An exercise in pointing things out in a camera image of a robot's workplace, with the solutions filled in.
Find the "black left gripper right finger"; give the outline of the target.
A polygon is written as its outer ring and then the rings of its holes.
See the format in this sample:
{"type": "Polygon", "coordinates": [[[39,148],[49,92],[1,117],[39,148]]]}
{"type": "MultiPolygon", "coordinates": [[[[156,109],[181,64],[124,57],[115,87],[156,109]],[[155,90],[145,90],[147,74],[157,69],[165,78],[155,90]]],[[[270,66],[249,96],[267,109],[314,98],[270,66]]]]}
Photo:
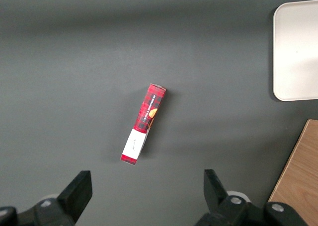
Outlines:
{"type": "Polygon", "coordinates": [[[209,213],[197,226],[306,226],[305,220],[288,204],[268,202],[258,208],[240,195],[230,195],[212,169],[204,170],[204,198],[209,213]]]}

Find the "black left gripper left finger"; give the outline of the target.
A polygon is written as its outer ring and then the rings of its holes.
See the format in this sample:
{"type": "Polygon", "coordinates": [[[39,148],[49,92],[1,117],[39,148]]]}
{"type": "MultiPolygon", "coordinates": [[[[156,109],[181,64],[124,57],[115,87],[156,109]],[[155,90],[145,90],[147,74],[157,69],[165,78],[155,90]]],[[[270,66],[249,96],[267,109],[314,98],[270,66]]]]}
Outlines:
{"type": "Polygon", "coordinates": [[[81,171],[57,196],[40,200],[18,213],[13,206],[0,208],[2,226],[74,226],[92,198],[89,170],[81,171]]]}

